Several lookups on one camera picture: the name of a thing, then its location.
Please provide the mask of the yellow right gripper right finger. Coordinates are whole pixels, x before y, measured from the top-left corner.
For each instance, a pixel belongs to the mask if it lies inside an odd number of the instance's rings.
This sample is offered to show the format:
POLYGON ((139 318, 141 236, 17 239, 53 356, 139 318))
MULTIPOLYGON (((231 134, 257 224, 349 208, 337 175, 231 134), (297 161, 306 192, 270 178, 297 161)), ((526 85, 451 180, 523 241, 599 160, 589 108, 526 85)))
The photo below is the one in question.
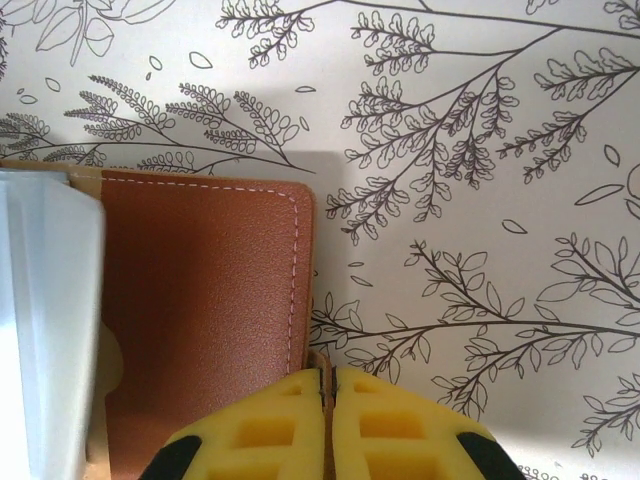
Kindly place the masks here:
POLYGON ((355 368, 332 371, 337 479, 522 479, 489 430, 355 368))

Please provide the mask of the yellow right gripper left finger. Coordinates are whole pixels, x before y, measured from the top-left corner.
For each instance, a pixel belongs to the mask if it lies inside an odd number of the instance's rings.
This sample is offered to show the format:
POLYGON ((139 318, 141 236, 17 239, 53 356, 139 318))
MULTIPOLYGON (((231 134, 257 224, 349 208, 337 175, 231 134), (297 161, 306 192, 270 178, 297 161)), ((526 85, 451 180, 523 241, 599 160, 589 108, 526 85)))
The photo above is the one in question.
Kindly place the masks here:
POLYGON ((146 479, 323 479, 324 372, 300 370, 175 432, 146 479))

